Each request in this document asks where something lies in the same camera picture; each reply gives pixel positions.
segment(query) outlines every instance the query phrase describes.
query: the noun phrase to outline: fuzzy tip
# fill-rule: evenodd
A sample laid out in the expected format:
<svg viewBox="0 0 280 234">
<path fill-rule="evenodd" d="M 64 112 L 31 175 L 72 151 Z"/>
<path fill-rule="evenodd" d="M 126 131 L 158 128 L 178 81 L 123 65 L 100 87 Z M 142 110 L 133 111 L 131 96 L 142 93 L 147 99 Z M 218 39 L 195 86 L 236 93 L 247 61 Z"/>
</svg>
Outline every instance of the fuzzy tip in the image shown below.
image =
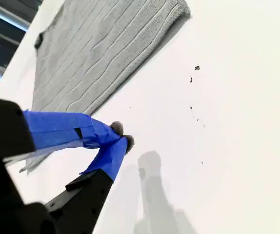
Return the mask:
<svg viewBox="0 0 280 234">
<path fill-rule="evenodd" d="M 135 145 L 135 139 L 133 138 L 133 136 L 131 135 L 124 135 L 124 137 L 127 138 L 128 140 L 128 145 L 127 145 L 127 150 L 126 150 L 126 154 L 129 153 L 129 151 L 134 147 Z"/>
<path fill-rule="evenodd" d="M 115 122 L 113 122 L 113 123 L 111 124 L 110 127 L 111 127 L 111 128 L 113 129 L 113 131 L 114 131 L 117 135 L 119 135 L 120 137 L 122 137 L 122 135 L 124 135 L 124 127 L 123 127 L 123 125 L 122 125 L 120 122 L 115 121 Z"/>
</svg>

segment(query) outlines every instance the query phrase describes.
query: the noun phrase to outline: blue tape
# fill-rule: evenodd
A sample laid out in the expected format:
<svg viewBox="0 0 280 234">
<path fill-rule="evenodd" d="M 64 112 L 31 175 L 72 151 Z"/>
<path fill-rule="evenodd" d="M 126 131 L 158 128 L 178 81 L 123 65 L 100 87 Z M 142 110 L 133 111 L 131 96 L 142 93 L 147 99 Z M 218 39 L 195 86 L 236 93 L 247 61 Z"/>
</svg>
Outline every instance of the blue tape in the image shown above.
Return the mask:
<svg viewBox="0 0 280 234">
<path fill-rule="evenodd" d="M 23 112 L 36 152 L 34 156 L 56 149 L 100 148 L 97 156 L 82 174 L 104 170 L 114 181 L 126 154 L 128 140 L 117 135 L 108 125 L 80 113 Z M 82 139 L 75 131 L 80 128 Z"/>
<path fill-rule="evenodd" d="M 122 137 L 110 146 L 100 148 L 89 167 L 81 174 L 102 169 L 114 181 L 126 154 L 128 140 Z"/>
</svg>

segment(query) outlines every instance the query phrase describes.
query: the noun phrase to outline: gray cloth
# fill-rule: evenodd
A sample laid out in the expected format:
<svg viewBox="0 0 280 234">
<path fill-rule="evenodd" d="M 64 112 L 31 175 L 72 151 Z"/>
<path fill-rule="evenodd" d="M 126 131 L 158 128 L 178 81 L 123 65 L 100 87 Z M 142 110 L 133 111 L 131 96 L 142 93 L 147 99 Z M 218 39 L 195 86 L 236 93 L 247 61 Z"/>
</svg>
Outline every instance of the gray cloth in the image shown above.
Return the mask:
<svg viewBox="0 0 280 234">
<path fill-rule="evenodd" d="M 65 0 L 38 49 L 32 110 L 92 114 L 182 14 L 184 0 Z"/>
</svg>

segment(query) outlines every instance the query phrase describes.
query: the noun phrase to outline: white table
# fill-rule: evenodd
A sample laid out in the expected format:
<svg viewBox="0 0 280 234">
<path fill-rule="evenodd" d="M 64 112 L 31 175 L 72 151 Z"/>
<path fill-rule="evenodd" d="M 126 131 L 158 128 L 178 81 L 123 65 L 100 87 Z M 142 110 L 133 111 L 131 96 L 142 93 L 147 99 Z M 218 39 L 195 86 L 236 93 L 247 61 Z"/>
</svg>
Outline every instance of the white table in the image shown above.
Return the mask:
<svg viewBox="0 0 280 234">
<path fill-rule="evenodd" d="M 44 1 L 0 98 L 31 108 L 33 44 L 62 2 Z M 193 17 L 93 115 L 121 121 L 136 140 L 96 234 L 280 233 L 280 1 L 187 2 Z M 24 162 L 8 169 L 25 202 L 45 203 L 95 154 L 66 149 L 29 175 L 18 173 Z"/>
</svg>

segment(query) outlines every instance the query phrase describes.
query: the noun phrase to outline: ribbed towel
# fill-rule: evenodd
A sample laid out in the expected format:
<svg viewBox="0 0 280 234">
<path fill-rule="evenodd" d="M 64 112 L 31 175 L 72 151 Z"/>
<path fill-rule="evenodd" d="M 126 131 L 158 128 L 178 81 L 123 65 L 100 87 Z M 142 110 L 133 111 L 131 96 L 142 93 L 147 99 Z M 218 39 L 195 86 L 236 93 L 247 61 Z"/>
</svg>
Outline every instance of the ribbed towel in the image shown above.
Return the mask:
<svg viewBox="0 0 280 234">
<path fill-rule="evenodd" d="M 38 49 L 32 110 L 91 115 L 182 14 L 184 0 L 65 0 Z"/>
</svg>

